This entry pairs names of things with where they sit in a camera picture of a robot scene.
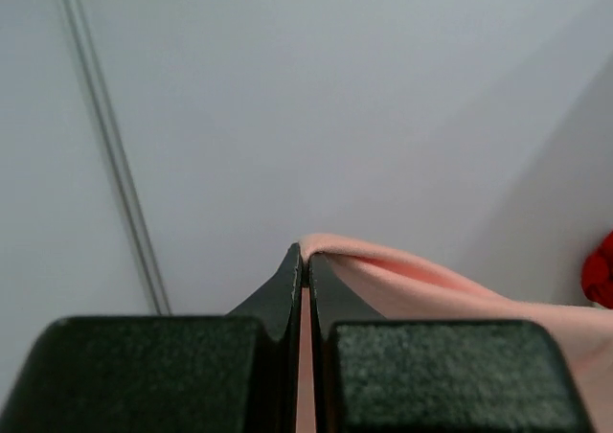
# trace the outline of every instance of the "white backdrop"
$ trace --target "white backdrop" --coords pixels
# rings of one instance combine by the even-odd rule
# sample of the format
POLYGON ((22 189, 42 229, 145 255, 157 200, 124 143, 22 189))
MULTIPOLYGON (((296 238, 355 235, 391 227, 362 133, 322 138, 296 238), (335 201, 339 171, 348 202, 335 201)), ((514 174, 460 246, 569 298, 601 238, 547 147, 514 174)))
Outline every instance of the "white backdrop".
POLYGON ((175 312, 300 235, 579 303, 613 224, 613 0, 81 0, 175 312))
POLYGON ((0 0, 0 410, 43 329, 149 313, 57 0, 0 0))

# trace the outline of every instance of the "pink fabric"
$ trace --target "pink fabric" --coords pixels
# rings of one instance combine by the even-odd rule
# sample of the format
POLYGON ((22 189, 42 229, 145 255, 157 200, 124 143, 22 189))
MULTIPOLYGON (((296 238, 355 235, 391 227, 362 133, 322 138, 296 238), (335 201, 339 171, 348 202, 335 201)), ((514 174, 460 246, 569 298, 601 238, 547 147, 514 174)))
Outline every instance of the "pink fabric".
MULTIPOLYGON (((388 318, 523 318, 540 324, 562 349, 597 430, 613 432, 612 310, 512 301, 432 262, 358 239, 316 234, 300 246, 304 260, 325 253, 337 276, 388 318)), ((303 305, 302 322, 309 326, 308 300, 303 305)), ((314 432, 306 333, 302 327, 299 433, 314 432)))

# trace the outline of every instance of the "red cloth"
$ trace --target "red cloth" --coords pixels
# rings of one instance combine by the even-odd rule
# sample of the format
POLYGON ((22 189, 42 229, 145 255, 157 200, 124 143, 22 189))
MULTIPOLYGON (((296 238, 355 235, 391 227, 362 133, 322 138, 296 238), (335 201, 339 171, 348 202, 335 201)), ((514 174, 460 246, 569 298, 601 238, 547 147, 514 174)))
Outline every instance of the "red cloth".
POLYGON ((581 287, 590 301, 613 308, 613 232, 585 260, 581 287))

